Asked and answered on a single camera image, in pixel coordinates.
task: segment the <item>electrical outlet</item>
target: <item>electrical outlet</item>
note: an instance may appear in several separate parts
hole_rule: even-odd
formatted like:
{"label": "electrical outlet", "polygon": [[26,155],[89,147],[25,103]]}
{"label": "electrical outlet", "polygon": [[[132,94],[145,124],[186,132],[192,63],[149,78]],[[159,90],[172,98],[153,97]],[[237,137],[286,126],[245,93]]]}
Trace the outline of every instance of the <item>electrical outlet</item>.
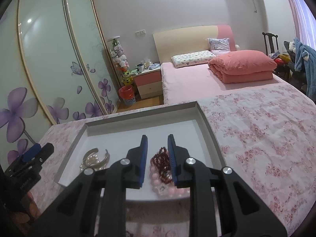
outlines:
{"label": "electrical outlet", "polygon": [[146,34],[146,30],[140,30],[140,31],[137,31],[137,32],[135,32],[135,35],[138,37],[138,36],[140,36],[140,35],[145,35]]}

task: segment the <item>jewelry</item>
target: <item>jewelry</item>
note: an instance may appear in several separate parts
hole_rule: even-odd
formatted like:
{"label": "jewelry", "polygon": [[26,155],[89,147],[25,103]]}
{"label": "jewelry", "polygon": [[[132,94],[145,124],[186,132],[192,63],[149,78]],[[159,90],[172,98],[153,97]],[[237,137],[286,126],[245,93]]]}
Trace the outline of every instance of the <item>jewelry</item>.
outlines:
{"label": "jewelry", "polygon": [[157,168],[160,180],[164,184],[169,184],[172,182],[169,155],[165,147],[160,148],[159,152],[157,152],[150,160],[150,163]]}
{"label": "jewelry", "polygon": [[150,177],[153,191],[160,197],[177,198],[190,196],[190,188],[178,189],[172,181],[169,154],[165,147],[160,148],[150,160]]}
{"label": "jewelry", "polygon": [[110,160],[110,154],[105,150],[105,158],[102,161],[99,161],[98,158],[98,148],[93,148],[89,150],[84,156],[82,160],[82,164],[80,165],[80,171],[83,171],[87,167],[94,169],[95,171],[105,169],[107,163]]}

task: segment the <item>headboard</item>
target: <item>headboard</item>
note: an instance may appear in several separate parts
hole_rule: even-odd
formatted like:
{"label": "headboard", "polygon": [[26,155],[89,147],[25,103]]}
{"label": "headboard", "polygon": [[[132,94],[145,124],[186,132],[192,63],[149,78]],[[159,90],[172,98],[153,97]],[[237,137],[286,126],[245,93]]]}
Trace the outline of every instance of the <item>headboard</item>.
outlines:
{"label": "headboard", "polygon": [[208,38],[229,38],[230,50],[236,50],[228,25],[186,27],[154,34],[160,63],[171,62],[175,55],[208,50]]}

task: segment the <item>mug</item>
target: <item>mug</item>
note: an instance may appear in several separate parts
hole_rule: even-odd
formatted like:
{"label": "mug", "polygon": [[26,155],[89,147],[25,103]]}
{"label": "mug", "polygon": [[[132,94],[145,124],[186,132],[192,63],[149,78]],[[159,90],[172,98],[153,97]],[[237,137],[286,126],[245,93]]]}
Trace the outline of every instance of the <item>mug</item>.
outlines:
{"label": "mug", "polygon": [[138,67],[138,71],[139,72],[143,72],[144,71],[144,65],[139,65]]}

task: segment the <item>folded quilt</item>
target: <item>folded quilt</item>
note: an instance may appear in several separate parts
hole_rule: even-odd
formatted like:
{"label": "folded quilt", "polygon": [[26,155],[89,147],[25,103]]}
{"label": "folded quilt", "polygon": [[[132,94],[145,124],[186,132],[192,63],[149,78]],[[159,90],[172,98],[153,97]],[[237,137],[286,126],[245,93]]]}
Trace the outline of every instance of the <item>folded quilt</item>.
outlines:
{"label": "folded quilt", "polygon": [[209,66],[214,75],[216,75],[224,84],[263,81],[273,78],[272,71],[262,71],[244,75],[228,75],[218,71],[213,65]]}
{"label": "folded quilt", "polygon": [[229,52],[209,61],[222,74],[247,75],[262,71],[272,71],[277,64],[263,52],[241,50]]}

